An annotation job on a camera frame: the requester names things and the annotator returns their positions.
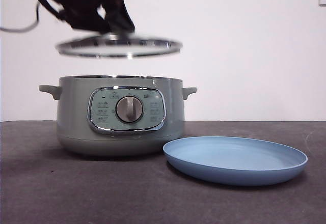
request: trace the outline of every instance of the white wall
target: white wall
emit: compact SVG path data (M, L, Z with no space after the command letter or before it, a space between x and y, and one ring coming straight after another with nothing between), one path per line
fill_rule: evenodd
M2 0L1 25L23 27L36 0ZM137 60L60 56L54 45L88 35L43 8L27 34L1 33L1 120L55 120L38 85L67 75L181 78L198 93L187 120L326 120L326 8L318 0L126 0L137 32L174 38L180 54Z

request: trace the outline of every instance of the button icon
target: button icon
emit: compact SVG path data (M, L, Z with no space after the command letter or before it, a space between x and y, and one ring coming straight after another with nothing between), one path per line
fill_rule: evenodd
M98 102L97 107L98 108L108 108L108 103L107 102Z
M117 92L112 92L109 97L111 99L119 99L120 98L120 95L117 93Z
M97 123L107 123L108 117L97 118Z
M151 122L157 122L157 117L156 116L151 116Z
M158 108L151 109L151 115L159 115L159 109Z
M158 102L151 102L151 108L158 108L159 104Z
M97 114L98 116L106 116L106 115L107 115L107 109L98 110L98 111L96 112L96 114Z

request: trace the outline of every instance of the glass lid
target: glass lid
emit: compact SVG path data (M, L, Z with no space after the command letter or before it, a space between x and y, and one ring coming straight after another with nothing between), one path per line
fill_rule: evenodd
M128 58L179 52L182 44L135 34L104 34L76 39L56 46L60 54L95 58Z

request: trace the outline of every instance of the blue plate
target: blue plate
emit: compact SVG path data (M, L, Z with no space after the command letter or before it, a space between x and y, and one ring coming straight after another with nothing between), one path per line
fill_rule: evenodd
M261 186L297 176L308 157L298 149L263 140L201 136L163 146L168 162L181 172L209 182Z

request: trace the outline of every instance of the pot handle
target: pot handle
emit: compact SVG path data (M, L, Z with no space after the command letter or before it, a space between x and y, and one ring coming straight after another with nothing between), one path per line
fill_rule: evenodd
M52 94L52 96L55 100L60 100L60 96L62 93L62 87L40 85L39 90L40 90L40 92L46 92L46 93Z
M187 100L188 96L192 93L195 93L196 91L197 88L183 88L182 89L183 100Z

